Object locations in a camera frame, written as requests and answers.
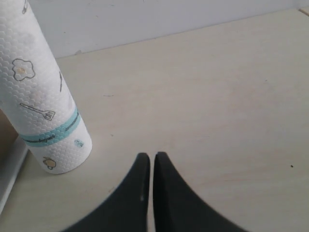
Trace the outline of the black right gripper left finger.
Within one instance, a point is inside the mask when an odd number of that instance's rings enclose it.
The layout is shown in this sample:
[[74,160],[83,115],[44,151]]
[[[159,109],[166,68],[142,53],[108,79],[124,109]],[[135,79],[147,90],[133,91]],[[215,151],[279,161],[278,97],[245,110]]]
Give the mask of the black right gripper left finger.
[[150,159],[139,153],[114,192],[94,211],[66,232],[146,232],[149,202]]

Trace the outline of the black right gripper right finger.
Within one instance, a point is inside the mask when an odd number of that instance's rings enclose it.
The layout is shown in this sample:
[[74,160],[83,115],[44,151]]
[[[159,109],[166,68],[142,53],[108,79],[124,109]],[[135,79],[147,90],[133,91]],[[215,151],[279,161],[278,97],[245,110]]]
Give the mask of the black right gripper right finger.
[[154,160],[154,221],[157,232],[243,232],[206,204],[184,181],[167,153]]

